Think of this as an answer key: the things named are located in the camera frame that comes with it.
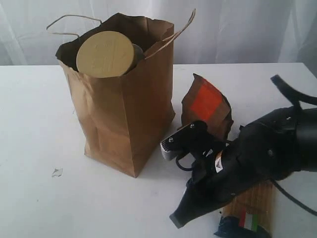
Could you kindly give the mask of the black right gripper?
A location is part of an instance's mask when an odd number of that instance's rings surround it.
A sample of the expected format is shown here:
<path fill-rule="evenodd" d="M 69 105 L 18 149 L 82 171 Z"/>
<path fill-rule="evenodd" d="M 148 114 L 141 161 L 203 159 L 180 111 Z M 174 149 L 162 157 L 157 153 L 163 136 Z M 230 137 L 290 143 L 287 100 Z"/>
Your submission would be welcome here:
<path fill-rule="evenodd" d="M 176 210 L 177 228 L 230 203 L 236 195 L 268 179 L 281 180 L 300 169 L 296 151 L 296 116 L 280 108 L 241 128 L 226 145 L 207 131 L 192 137 L 192 177 Z"/>

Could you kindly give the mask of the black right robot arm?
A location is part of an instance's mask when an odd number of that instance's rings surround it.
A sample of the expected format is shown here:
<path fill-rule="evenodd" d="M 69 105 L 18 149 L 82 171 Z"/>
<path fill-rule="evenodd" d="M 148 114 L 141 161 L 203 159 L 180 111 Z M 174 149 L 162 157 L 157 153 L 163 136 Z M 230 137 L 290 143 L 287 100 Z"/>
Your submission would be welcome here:
<path fill-rule="evenodd" d="M 297 171 L 317 170 L 317 111 L 280 108 L 243 126 L 238 137 L 223 142 L 197 120 L 162 145 L 179 161 L 191 154 L 184 195 L 170 215 L 176 227 L 229 204 L 266 180 L 283 180 Z"/>

